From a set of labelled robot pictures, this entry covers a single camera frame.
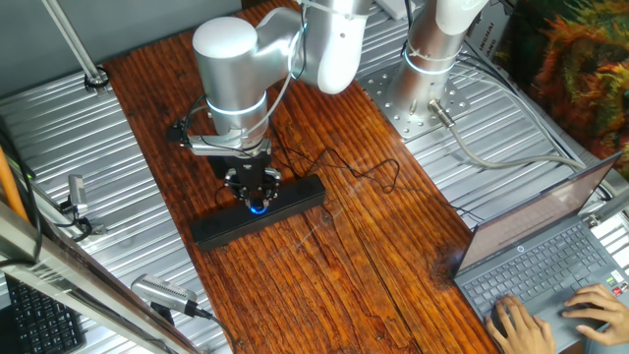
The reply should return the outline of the person's right hand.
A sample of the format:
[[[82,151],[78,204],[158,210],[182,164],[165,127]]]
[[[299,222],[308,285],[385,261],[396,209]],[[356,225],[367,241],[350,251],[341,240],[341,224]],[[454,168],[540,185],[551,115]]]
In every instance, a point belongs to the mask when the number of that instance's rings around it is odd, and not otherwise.
[[[562,313],[564,318],[591,319],[608,324],[603,331],[597,331],[584,324],[576,329],[587,338],[604,346],[628,343],[628,307],[623,305],[602,284],[580,288],[564,305],[568,308],[590,304],[593,308],[570,310]]]

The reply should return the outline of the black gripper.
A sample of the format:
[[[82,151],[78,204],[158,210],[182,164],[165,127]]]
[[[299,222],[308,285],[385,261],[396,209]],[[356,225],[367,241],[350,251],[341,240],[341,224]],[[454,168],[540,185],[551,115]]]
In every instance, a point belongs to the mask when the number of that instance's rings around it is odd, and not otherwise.
[[[225,186],[247,208],[252,206],[251,203],[262,203],[264,207],[268,207],[277,197],[281,172],[267,167],[270,162],[270,155],[261,152],[255,157],[236,157],[234,168],[227,170]]]

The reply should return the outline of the person's left hand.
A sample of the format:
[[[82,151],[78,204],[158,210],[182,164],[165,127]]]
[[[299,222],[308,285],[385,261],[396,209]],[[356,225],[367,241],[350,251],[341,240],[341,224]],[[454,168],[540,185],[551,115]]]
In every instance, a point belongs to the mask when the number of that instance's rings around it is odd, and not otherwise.
[[[512,294],[495,302],[495,312],[503,331],[492,317],[486,317],[486,329],[504,354],[554,354],[556,343],[549,323],[531,316]]]

